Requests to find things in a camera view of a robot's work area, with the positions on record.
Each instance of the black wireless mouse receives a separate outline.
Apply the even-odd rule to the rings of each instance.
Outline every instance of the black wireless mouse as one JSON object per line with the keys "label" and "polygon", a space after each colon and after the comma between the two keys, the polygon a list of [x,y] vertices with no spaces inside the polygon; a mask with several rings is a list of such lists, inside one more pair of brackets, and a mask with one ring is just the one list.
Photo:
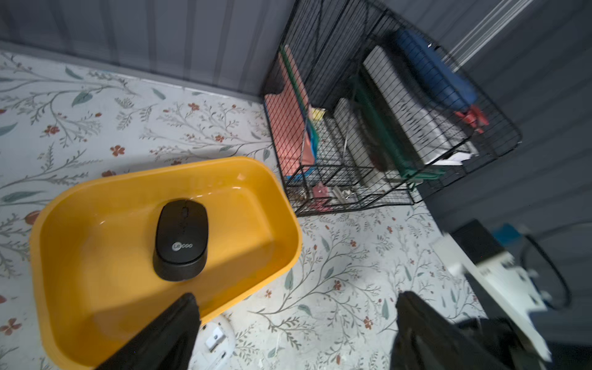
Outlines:
{"label": "black wireless mouse", "polygon": [[160,212],[152,262],[156,274],[168,281],[197,276],[208,256],[208,213],[200,203],[177,200]]}

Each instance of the gray wall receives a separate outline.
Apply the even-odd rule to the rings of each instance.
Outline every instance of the gray wall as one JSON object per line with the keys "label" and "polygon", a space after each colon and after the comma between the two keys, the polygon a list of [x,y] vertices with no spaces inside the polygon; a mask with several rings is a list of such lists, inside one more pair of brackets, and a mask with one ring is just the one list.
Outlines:
{"label": "gray wall", "polygon": [[[520,127],[512,153],[427,199],[438,225],[473,218],[493,229],[526,225],[534,233],[592,219],[592,2],[538,0],[465,66]],[[548,340],[592,344],[592,228],[541,243],[570,284],[563,313],[534,317]],[[536,253],[539,287],[562,289]]]}
{"label": "gray wall", "polygon": [[[0,40],[259,95],[294,2],[3,0]],[[301,1],[307,8],[320,2]],[[448,49],[498,2],[385,1]],[[324,12],[344,3],[325,0]]]}

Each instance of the black wire rack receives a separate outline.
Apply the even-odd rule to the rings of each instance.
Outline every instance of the black wire rack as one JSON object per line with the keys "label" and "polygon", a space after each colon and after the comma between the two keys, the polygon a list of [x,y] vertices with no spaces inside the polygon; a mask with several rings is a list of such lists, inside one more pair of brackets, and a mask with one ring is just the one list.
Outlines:
{"label": "black wire rack", "polygon": [[[426,91],[418,64],[392,42],[404,30],[472,84],[487,126],[434,99],[446,91]],[[422,71],[436,68],[418,58]],[[445,98],[471,105],[454,92]],[[443,47],[373,0],[297,0],[262,94],[297,216],[414,204],[522,141]]]}

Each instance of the floral pattern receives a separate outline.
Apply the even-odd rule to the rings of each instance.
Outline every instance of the floral pattern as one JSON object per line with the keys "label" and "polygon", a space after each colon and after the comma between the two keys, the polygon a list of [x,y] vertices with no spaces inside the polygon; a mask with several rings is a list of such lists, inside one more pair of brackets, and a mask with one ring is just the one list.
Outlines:
{"label": "floral pattern", "polygon": [[[52,370],[28,235],[82,181],[233,155],[276,171],[261,104],[0,52],[0,369]],[[297,264],[225,313],[231,369],[386,369],[395,304],[413,290],[450,320],[483,315],[432,253],[423,204],[299,219]]]}

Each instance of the yellow basin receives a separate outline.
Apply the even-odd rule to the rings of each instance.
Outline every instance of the yellow basin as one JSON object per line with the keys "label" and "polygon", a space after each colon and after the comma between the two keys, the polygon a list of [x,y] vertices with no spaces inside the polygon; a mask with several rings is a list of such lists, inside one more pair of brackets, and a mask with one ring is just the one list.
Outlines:
{"label": "yellow basin", "polygon": [[[168,282],[154,272],[152,253],[162,207],[180,198],[207,209],[208,258],[197,277]],[[253,159],[211,160],[74,186],[41,212],[31,234],[43,346],[60,368],[93,368],[185,292],[195,295],[208,322],[287,272],[301,244],[280,183]]]}

